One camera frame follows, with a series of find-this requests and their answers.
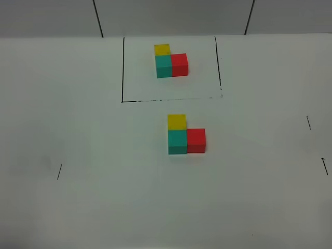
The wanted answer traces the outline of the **template green cube block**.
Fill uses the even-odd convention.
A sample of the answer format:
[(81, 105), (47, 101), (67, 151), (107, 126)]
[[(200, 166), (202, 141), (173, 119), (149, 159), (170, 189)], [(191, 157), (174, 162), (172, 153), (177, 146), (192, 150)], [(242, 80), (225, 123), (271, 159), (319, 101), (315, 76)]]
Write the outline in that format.
[(170, 55), (155, 56), (157, 78), (168, 78), (173, 75), (173, 66)]

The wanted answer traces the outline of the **template red cube block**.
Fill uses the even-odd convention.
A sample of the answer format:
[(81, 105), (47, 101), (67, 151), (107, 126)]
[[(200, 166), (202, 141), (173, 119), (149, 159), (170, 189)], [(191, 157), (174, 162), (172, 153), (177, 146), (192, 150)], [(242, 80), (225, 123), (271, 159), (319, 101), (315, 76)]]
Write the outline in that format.
[(187, 54), (185, 54), (185, 53), (172, 54), (171, 61), (172, 61), (172, 76), (173, 77), (188, 75), (189, 66), (188, 66)]

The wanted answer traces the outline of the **template yellow cube block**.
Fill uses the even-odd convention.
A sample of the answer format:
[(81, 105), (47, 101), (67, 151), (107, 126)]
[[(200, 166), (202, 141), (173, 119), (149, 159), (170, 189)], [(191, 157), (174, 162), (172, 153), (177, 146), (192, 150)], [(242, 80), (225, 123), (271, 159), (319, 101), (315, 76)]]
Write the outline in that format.
[(155, 56), (168, 56), (171, 54), (169, 44), (157, 44), (154, 45)]

